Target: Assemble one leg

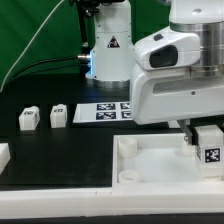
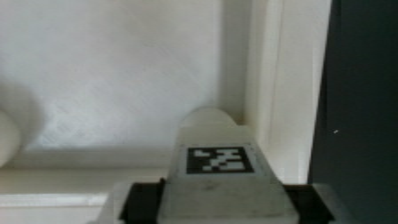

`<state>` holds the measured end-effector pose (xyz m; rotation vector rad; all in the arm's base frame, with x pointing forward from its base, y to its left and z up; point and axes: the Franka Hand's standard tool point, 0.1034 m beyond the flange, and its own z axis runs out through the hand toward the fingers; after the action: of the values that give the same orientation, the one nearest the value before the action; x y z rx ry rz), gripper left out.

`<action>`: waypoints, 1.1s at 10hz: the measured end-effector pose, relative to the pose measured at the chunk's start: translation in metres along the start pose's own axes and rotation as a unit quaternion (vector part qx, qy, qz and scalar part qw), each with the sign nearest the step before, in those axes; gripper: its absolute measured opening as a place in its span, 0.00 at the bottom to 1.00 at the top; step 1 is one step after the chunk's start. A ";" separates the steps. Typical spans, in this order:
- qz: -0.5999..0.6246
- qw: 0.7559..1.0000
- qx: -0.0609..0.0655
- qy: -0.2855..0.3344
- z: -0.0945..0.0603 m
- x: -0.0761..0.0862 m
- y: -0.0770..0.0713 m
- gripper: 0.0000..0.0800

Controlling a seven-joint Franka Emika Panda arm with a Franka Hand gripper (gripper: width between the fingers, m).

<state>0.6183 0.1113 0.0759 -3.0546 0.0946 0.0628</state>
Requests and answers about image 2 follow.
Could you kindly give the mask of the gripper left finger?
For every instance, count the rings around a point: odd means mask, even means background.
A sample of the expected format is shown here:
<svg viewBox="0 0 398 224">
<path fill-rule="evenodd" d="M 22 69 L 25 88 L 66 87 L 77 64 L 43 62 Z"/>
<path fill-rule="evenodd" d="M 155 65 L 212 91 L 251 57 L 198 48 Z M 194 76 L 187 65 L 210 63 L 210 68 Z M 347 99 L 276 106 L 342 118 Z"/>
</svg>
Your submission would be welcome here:
<svg viewBox="0 0 398 224">
<path fill-rule="evenodd" d="M 96 219 L 88 224 L 159 224 L 166 179 L 114 185 Z"/>
</svg>

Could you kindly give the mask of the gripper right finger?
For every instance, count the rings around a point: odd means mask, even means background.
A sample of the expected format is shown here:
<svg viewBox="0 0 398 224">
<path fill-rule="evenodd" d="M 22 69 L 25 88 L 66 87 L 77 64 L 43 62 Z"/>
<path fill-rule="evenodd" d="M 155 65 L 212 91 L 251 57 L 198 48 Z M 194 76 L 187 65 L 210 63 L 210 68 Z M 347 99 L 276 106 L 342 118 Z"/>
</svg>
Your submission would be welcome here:
<svg viewBox="0 0 398 224">
<path fill-rule="evenodd" d="M 299 224 L 356 224 L 338 193 L 327 184 L 287 184 Z"/>
</svg>

